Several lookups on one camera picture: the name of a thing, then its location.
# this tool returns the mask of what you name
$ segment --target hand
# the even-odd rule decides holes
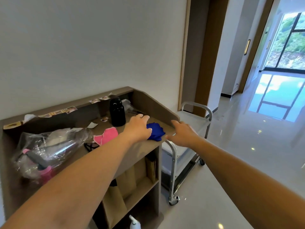
[[[147,140],[152,134],[151,128],[146,128],[148,115],[138,114],[130,118],[129,123],[125,125],[123,134],[130,140],[132,144]]]
[[[198,134],[184,122],[178,122],[172,120],[172,123],[176,129],[174,136],[166,135],[166,139],[174,142],[178,146],[191,148],[195,145],[196,141],[200,139]]]

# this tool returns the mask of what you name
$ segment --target blue cloth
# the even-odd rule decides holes
[[[165,134],[163,128],[158,123],[150,123],[146,125],[146,128],[152,129],[152,134],[148,140],[161,141],[162,136]]]

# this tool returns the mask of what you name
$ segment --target glossy tile floor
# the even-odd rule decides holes
[[[305,75],[259,73],[243,94],[221,97],[208,140],[305,198]],[[252,228],[208,167],[196,165],[161,228]]]

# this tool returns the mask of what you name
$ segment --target black water bottle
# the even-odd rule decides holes
[[[110,100],[109,107],[111,122],[114,127],[120,127],[126,124],[125,110],[119,97]]]

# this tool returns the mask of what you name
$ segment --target plastic wrap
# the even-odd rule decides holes
[[[38,180],[50,175],[51,170],[92,137],[92,132],[86,128],[65,128],[41,134],[23,132],[14,156],[15,166],[23,177]]]

